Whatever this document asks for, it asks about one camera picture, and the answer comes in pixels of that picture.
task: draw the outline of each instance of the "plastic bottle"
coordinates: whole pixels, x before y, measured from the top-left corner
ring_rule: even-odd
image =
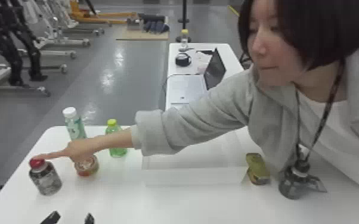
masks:
[[[181,31],[181,51],[186,51],[188,49],[188,34],[187,29]]]
[[[66,119],[66,126],[71,140],[86,138],[85,128],[81,117],[74,107],[67,107],[63,110]],[[99,170],[99,163],[96,156],[77,162],[74,165],[79,176],[91,176]]]
[[[86,138],[85,128],[80,116],[76,113],[74,107],[67,107],[63,110],[66,119],[66,126],[71,140]]]
[[[121,127],[117,124],[117,120],[116,119],[109,119],[107,121],[107,128],[106,128],[106,135],[111,134],[113,132],[118,132],[122,130]],[[126,148],[109,148],[110,151],[110,156],[111,157],[123,157],[126,152],[127,149]]]

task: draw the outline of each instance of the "woman's finger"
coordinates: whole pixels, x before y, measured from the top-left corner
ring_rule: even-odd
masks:
[[[59,158],[59,157],[64,157],[64,156],[68,156],[67,153],[65,152],[65,150],[61,150],[61,151],[57,151],[57,152],[52,152],[52,153],[45,153],[45,154],[40,154],[34,157],[35,160],[50,160],[53,158]]]

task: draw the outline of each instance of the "white bottle cap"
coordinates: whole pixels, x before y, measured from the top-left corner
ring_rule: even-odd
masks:
[[[75,107],[67,107],[63,110],[63,115],[65,118],[72,119],[76,117],[76,109]]]

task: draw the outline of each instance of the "white t-shirt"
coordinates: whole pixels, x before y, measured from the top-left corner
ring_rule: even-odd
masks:
[[[310,146],[326,104],[315,102],[302,93],[299,96],[301,141]],[[348,101],[333,104],[314,151],[359,184],[359,137],[350,127]]]

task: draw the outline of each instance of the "gray floor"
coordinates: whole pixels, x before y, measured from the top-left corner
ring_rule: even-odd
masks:
[[[99,38],[71,35],[72,38],[90,38],[92,46],[74,48],[78,52],[76,60],[64,57],[42,59],[43,65],[67,64],[69,74],[45,72],[49,75],[46,82],[28,82],[47,87],[51,97],[0,93],[0,184],[7,181],[46,129],[63,125],[61,111],[65,107],[76,107],[87,125],[104,125],[109,118],[118,119],[122,125],[131,125],[138,110],[164,107],[162,85],[166,76],[168,44],[174,42],[181,29],[177,23],[182,13],[182,7],[178,5],[181,1],[161,0],[160,5],[143,2],[153,1],[94,0],[101,11],[167,15],[172,30],[169,41],[116,41],[120,26],[105,27],[106,34]],[[195,0],[196,4],[188,8],[191,20],[188,29],[193,42],[229,43],[239,56],[237,17],[227,9],[229,2],[234,1]],[[34,29],[37,35],[43,35],[42,26],[36,25]]]

